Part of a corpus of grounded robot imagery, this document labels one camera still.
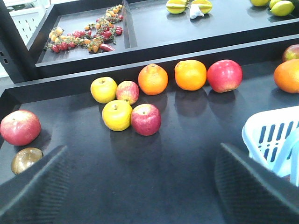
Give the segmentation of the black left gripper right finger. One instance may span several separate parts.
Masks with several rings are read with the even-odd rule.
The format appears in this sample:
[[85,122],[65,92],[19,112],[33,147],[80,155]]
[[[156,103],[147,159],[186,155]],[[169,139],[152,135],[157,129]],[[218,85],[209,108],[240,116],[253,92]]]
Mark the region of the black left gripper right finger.
[[297,224],[299,189],[222,143],[214,177],[222,204],[233,224]]

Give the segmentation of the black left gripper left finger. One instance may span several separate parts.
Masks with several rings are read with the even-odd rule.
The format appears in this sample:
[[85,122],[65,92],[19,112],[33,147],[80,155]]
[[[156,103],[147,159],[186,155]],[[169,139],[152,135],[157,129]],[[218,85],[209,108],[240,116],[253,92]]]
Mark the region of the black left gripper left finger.
[[67,146],[58,146],[0,186],[2,224],[52,224],[70,185]]

